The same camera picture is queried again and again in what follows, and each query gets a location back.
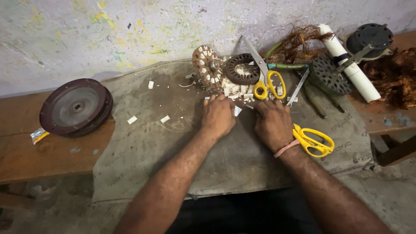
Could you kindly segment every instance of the hand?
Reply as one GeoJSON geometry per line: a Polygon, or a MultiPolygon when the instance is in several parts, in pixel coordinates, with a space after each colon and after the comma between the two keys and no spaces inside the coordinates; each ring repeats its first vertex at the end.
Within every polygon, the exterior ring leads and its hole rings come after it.
{"type": "Polygon", "coordinates": [[[256,133],[274,154],[293,141],[290,107],[276,100],[259,102],[255,108],[259,112],[256,133]]]}
{"type": "Polygon", "coordinates": [[[215,139],[228,134],[235,125],[234,109],[234,102],[224,94],[212,95],[209,100],[205,99],[201,132],[215,139]]]}

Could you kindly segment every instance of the scissor blade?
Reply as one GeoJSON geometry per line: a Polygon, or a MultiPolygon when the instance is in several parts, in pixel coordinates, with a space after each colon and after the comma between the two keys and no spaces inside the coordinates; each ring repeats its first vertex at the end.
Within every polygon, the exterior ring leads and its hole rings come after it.
{"type": "Polygon", "coordinates": [[[267,68],[266,63],[261,58],[259,53],[256,51],[256,48],[254,48],[254,46],[247,40],[247,38],[244,35],[242,36],[242,38],[244,40],[245,45],[248,48],[248,51],[250,52],[251,56],[253,56],[254,61],[257,63],[257,65],[260,68],[261,73],[263,74],[263,77],[260,77],[260,80],[263,79],[263,82],[267,86],[267,81],[266,81],[267,79],[265,79],[265,77],[267,76],[267,72],[269,71],[269,69],[267,68]]]}
{"type": "Polygon", "coordinates": [[[292,106],[293,101],[295,100],[297,93],[299,93],[300,88],[302,87],[303,83],[306,80],[306,77],[309,75],[309,68],[306,70],[305,74],[303,74],[302,79],[300,80],[299,84],[297,85],[295,91],[293,92],[292,96],[289,99],[289,102],[286,104],[287,106],[292,106]]]}

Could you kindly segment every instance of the white pvc pipe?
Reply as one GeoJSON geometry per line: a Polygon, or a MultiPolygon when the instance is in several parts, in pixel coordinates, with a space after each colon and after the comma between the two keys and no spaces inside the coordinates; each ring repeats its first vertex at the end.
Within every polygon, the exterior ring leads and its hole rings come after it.
{"type": "MultiPolygon", "coordinates": [[[[333,31],[328,25],[321,24],[318,27],[321,29],[321,35],[324,35],[328,32],[333,33],[333,31]]],[[[335,36],[333,36],[331,39],[325,40],[323,43],[333,57],[337,57],[347,53],[347,51],[339,42],[338,38],[335,36]]],[[[348,59],[340,61],[338,65],[343,64],[347,60],[348,59]]],[[[344,70],[344,72],[349,77],[354,86],[357,88],[361,96],[363,96],[363,98],[367,102],[371,102],[381,98],[379,92],[376,90],[376,88],[374,88],[374,85],[367,78],[364,72],[361,71],[361,69],[358,67],[356,63],[351,64],[344,70]]]]}

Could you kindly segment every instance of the dark trousers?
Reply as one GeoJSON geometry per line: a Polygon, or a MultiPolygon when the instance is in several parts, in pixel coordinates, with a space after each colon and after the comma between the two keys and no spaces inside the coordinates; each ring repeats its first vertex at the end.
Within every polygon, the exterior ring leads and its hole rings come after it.
{"type": "Polygon", "coordinates": [[[295,188],[184,201],[167,233],[322,233],[295,188]]]}

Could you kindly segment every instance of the small packet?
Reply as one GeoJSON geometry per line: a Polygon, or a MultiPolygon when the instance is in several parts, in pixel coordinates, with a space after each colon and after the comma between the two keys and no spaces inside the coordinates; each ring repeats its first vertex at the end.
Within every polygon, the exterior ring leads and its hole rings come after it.
{"type": "Polygon", "coordinates": [[[38,141],[42,140],[47,135],[49,135],[49,133],[45,131],[45,129],[43,129],[42,127],[36,130],[34,133],[30,134],[30,136],[32,137],[33,144],[36,144],[38,141]]]}

